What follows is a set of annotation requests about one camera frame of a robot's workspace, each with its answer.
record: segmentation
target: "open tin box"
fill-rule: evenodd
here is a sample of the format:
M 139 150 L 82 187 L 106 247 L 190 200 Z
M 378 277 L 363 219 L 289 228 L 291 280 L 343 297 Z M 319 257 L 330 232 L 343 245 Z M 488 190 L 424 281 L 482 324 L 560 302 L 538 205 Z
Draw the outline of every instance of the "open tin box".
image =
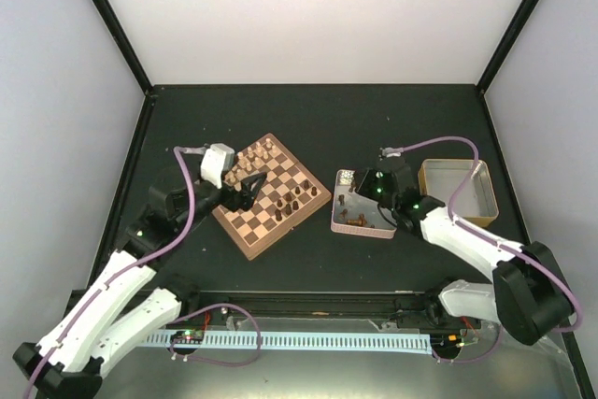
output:
M 470 159 L 426 159 L 418 173 L 421 193 L 448 203 L 472 164 Z M 484 161 L 479 161 L 479 169 L 473 179 L 457 197 L 455 212 L 483 228 L 498 217 L 490 171 Z

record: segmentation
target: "chess piece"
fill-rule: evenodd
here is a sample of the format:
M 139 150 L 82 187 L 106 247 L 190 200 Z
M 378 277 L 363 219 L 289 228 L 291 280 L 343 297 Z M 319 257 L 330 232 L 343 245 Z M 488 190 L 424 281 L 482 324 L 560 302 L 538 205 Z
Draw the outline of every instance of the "chess piece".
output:
M 367 223 L 367 221 L 362 220 L 362 219 L 347 220 L 347 224 L 350 226 L 364 226 L 366 223 Z

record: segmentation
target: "black frame edge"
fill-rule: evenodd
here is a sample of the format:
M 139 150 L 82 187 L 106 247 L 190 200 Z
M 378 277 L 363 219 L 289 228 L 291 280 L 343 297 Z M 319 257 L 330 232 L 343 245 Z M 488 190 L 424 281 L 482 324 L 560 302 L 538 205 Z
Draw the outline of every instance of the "black frame edge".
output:
M 539 0 L 521 0 L 520 5 L 515 12 L 515 16 L 513 16 L 513 19 L 506 28 L 505 34 L 501 38 L 498 47 L 484 69 L 484 73 L 477 82 L 477 88 L 480 89 L 482 93 L 485 93 L 488 88 L 490 88 L 494 77 L 498 74 L 498 71 L 505 62 L 506 56 L 511 51 L 511 48 L 515 44 L 525 23 L 530 19 L 538 2 Z
M 155 105 L 156 96 L 147 94 L 145 100 L 143 101 L 139 118 L 137 119 L 137 125 L 135 126 L 135 132 L 131 140 L 131 145 L 129 146 L 129 151 L 127 152 L 126 159 L 124 160 L 121 178 L 119 179 L 119 184 L 116 188 L 116 192 L 114 193 L 114 199 L 112 200 L 112 206 L 110 207 L 110 211 L 108 213 L 106 226 L 104 228 L 104 232 L 102 233 L 102 239 L 100 240 L 100 245 L 95 254 L 95 259 L 93 260 L 92 271 L 88 281 L 88 288 L 95 281 L 96 274 L 100 271 L 100 265 L 102 261 L 112 251 L 112 246 L 114 245 L 117 232 L 119 231 L 119 222 L 122 209 L 124 208 L 124 203 L 127 199 L 127 193 L 129 192 L 131 181 L 133 180 L 135 166 L 137 165 L 137 160 L 139 159 L 139 154 L 141 153 L 141 147 L 143 146 L 143 141 L 145 140 L 146 132 L 148 131 L 148 125 L 150 124 L 151 114 Z
M 517 200 L 517 195 L 515 195 L 515 189 L 513 187 L 513 182 L 511 177 L 508 173 L 506 168 L 506 161 L 505 156 L 503 155 L 503 151 L 501 149 L 500 143 L 498 141 L 498 136 L 496 134 L 496 130 L 494 128 L 494 123 L 492 122 L 492 117 L 490 113 L 490 109 L 488 108 L 488 102 L 486 101 L 486 97 L 484 96 L 483 92 L 479 92 L 480 102 L 482 104 L 482 108 L 484 110 L 484 116 L 486 117 L 486 122 L 488 123 L 488 128 L 491 132 L 491 139 L 494 147 L 496 148 L 496 152 L 498 153 L 498 159 L 501 165 L 501 170 L 505 175 L 506 179 L 506 187 L 508 189 L 508 194 L 510 201 L 515 206 L 515 214 L 517 216 L 517 221 L 519 223 L 519 228 L 521 233 L 525 238 L 525 244 L 529 245 L 531 243 L 530 236 L 525 228 L 525 222 L 523 221 L 523 215 L 521 214 L 520 204 Z M 573 372 L 576 376 L 577 385 L 579 386 L 579 391 L 581 392 L 581 396 L 584 399 L 595 399 L 596 395 L 594 393 L 593 387 L 591 385 L 590 377 L 588 376 L 588 370 L 586 369 L 586 365 L 583 363 L 583 359 L 581 357 L 581 352 L 579 351 L 579 345 L 577 344 L 577 340 L 573 333 L 566 333 L 562 334 L 562 341 L 564 342 L 565 348 L 567 349 L 567 355 L 569 356 L 569 361 L 573 366 Z
M 141 87 L 143 93 L 147 94 L 151 92 L 152 84 L 148 75 L 146 74 L 141 62 L 137 58 L 135 51 L 133 50 L 133 46 L 131 42 L 129 42 L 129 38 L 124 33 L 122 29 L 121 23 L 119 22 L 118 18 L 112 6 L 108 2 L 108 0 L 92 0 L 93 4 L 97 8 L 100 16 L 104 20 L 108 31 L 112 35 L 113 39 L 116 41 L 116 45 L 119 47 L 122 56 L 124 57 L 125 61 L 131 68 L 133 75 L 135 76 L 137 83 Z

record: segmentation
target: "wooden chessboard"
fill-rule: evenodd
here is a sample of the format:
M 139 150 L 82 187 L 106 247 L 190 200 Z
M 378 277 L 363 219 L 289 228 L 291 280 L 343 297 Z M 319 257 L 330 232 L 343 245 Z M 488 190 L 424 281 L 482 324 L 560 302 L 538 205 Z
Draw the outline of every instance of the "wooden chessboard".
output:
M 217 207 L 213 214 L 252 260 L 325 205 L 331 194 L 271 134 L 240 151 L 238 157 L 224 182 L 240 190 L 240 179 L 249 175 L 265 172 L 267 179 L 251 210 L 231 212 Z

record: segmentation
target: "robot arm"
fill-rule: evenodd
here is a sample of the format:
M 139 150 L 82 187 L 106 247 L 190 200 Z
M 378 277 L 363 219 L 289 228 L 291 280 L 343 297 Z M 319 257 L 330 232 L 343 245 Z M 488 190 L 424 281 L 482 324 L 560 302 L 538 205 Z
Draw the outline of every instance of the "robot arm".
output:
M 262 188 L 265 174 L 243 179 L 240 192 L 221 182 L 235 163 L 235 152 L 225 145 L 214 144 L 196 153 L 205 156 L 200 182 L 192 185 L 195 204 L 189 204 L 180 177 L 160 176 L 149 189 L 148 205 L 127 228 L 118 249 L 83 298 L 37 345 L 23 343 L 14 353 L 22 372 L 36 378 L 35 385 L 50 399 L 93 398 L 102 378 L 138 343 L 197 309 L 197 289 L 180 278 L 170 278 L 144 303 L 114 322 L 130 299 L 154 278 L 167 256 L 135 264 L 161 252 L 180 234 L 190 218 L 190 207 L 194 206 L 197 224 L 218 205 L 249 210 Z
M 449 315 L 500 322 L 519 342 L 532 345 L 573 313 L 560 288 L 516 257 L 520 253 L 532 259 L 564 283 L 545 245 L 534 242 L 523 246 L 457 215 L 451 217 L 444 203 L 419 193 L 401 156 L 382 158 L 377 168 L 358 172 L 355 178 L 357 193 L 389 209 L 398 228 L 447 249 L 492 282 L 458 280 L 435 289 L 437 301 Z

